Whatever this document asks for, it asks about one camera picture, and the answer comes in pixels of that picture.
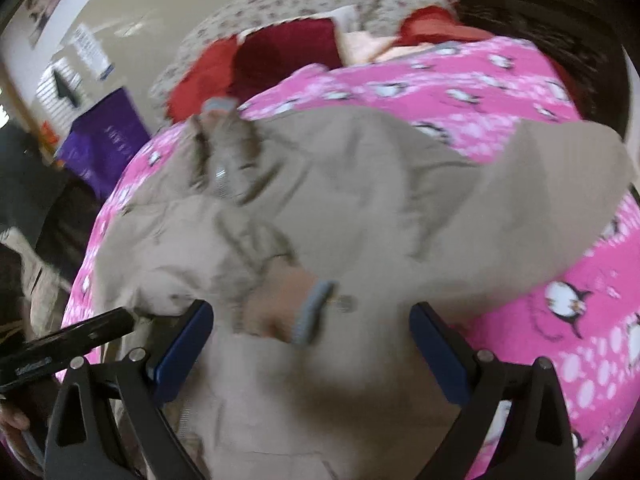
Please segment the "left hand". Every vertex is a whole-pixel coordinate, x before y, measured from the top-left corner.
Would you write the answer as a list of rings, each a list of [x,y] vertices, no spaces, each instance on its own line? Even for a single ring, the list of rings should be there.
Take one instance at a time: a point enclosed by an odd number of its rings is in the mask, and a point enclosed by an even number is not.
[[[23,432],[29,430],[29,419],[11,405],[1,403],[0,408],[1,431],[6,436],[6,440],[14,445],[24,444]]]

